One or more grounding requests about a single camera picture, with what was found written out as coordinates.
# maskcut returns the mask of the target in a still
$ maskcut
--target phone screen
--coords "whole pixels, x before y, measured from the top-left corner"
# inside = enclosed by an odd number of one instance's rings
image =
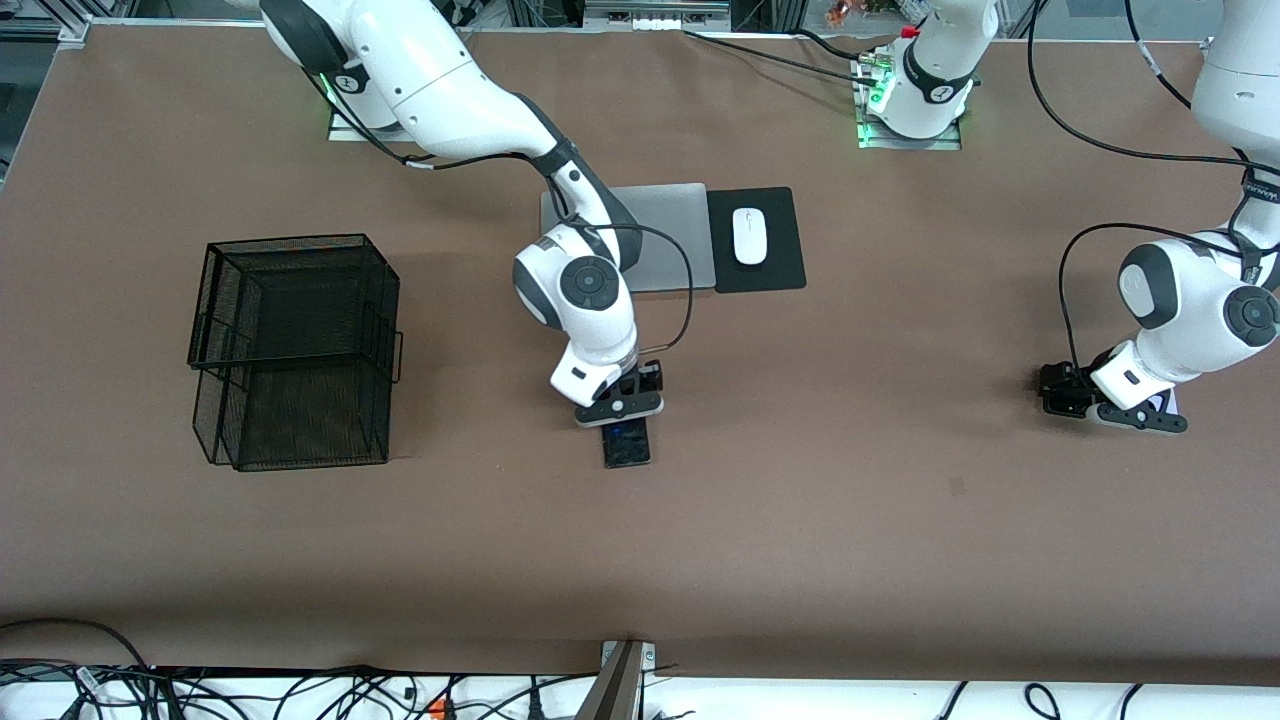
[[[644,418],[622,420],[600,428],[604,466],[628,468],[649,464],[649,425]]]

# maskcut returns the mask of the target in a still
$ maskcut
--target brown table surface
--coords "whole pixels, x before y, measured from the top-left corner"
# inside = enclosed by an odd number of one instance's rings
[[[964,151],[904,154],[858,149],[847,85],[676,33],[476,38],[612,184],[795,192],[809,287],[700,297],[653,464],[607,471],[547,382],[562,336],[511,288],[534,172],[325,142],[261,29],[95,28],[0,195],[0,616],[109,621],[160,664],[552,673],[635,634],[691,674],[1280,682],[1280,354],[1185,386],[1176,439],[1047,418],[1028,384],[1066,356],[1066,240],[1215,225],[1239,173],[1071,140],[1023,47],[983,61]],[[1161,56],[1189,91],[1196,50]],[[1133,47],[1042,58],[1082,128],[1226,150]],[[334,232],[403,279],[393,461],[209,466],[204,245]],[[1073,258],[1082,355],[1135,329],[1115,273],[1143,240]],[[644,342],[682,309],[639,300]],[[0,653],[123,660],[63,632]]]

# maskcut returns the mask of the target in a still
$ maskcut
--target computer mouse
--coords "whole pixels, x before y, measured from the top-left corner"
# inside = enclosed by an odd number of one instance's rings
[[[769,254],[764,213],[755,208],[733,210],[733,256],[744,265],[759,265]]]

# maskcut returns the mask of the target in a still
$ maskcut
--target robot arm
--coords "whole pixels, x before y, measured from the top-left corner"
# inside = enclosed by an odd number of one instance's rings
[[[312,74],[361,65],[396,120],[433,155],[526,159],[564,199],[567,218],[516,256],[512,278],[529,311],[568,334],[552,384],[589,406],[637,357],[631,295],[622,278],[640,232],[593,225],[635,218],[577,147],[526,97],[475,64],[429,0],[262,0],[268,32]]]
[[[1000,17],[996,0],[931,0],[933,14],[919,35],[877,53],[891,59],[893,77],[868,110],[893,132],[911,138],[942,135],[964,113],[973,72]]]
[[[1222,28],[1196,83],[1192,110],[1211,135],[1268,167],[1280,161],[1280,3],[1225,0]],[[1119,287],[1142,329],[1096,364],[1091,379],[1120,410],[1229,368],[1280,329],[1280,177],[1252,172],[1234,223],[1196,233],[1228,252],[1180,240],[1134,249]]]

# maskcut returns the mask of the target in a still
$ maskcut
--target black mouse pad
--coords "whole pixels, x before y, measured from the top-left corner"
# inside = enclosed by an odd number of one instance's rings
[[[806,284],[790,187],[714,190],[707,193],[707,208],[716,258],[716,292],[792,290]],[[769,250],[759,265],[744,265],[733,256],[733,210],[739,208],[754,208],[764,214]]]

